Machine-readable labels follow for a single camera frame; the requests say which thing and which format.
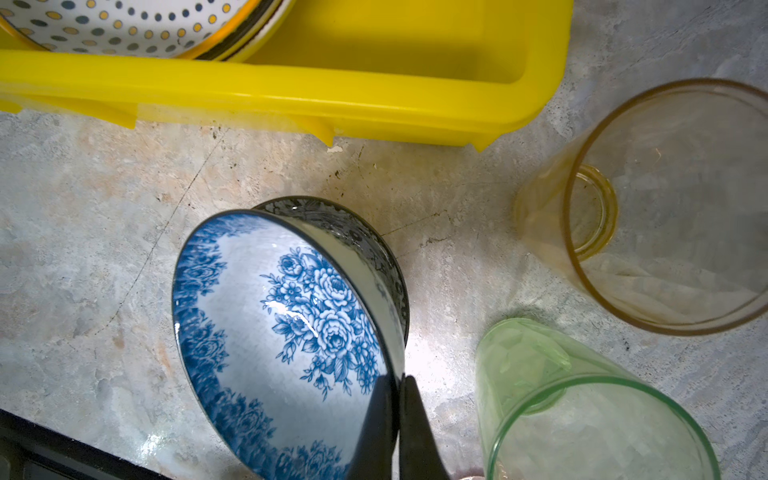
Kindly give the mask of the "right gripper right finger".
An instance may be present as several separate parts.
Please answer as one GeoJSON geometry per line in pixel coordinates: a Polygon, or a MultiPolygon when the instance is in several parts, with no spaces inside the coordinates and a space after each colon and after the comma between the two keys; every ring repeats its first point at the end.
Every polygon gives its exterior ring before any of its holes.
{"type": "Polygon", "coordinates": [[[399,398],[399,473],[402,480],[449,480],[413,376],[405,376],[399,398]]]}

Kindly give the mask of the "blue floral bowl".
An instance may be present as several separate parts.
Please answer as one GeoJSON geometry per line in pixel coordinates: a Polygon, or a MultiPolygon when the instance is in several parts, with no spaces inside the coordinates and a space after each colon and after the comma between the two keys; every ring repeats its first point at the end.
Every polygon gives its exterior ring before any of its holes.
{"type": "Polygon", "coordinates": [[[343,479],[405,342],[378,272],[327,230],[231,210],[188,237],[172,315],[187,377],[232,453],[265,479],[343,479]]]}

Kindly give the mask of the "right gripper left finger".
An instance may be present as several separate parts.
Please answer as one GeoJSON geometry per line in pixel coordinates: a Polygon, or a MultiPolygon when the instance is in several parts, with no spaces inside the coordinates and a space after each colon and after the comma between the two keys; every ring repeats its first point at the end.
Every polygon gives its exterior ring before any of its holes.
{"type": "Polygon", "coordinates": [[[392,459],[399,429],[397,393],[391,376],[380,376],[376,380],[347,479],[392,478],[392,459]]]}

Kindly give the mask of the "white plate black striped rim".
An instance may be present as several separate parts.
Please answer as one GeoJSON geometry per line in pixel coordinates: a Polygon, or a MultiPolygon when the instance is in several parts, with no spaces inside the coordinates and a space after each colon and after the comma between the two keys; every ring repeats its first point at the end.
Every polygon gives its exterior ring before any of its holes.
{"type": "Polygon", "coordinates": [[[202,37],[190,45],[186,59],[242,62],[266,43],[291,12],[295,1],[200,1],[202,19],[189,31],[202,37]]]}

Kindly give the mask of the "dotted plate yellow rim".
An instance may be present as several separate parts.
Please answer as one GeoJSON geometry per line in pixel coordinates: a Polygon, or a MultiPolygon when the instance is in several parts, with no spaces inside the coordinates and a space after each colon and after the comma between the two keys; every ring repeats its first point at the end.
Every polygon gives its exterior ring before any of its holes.
{"type": "Polygon", "coordinates": [[[1,26],[54,53],[213,60],[267,1],[3,1],[1,26]]]}

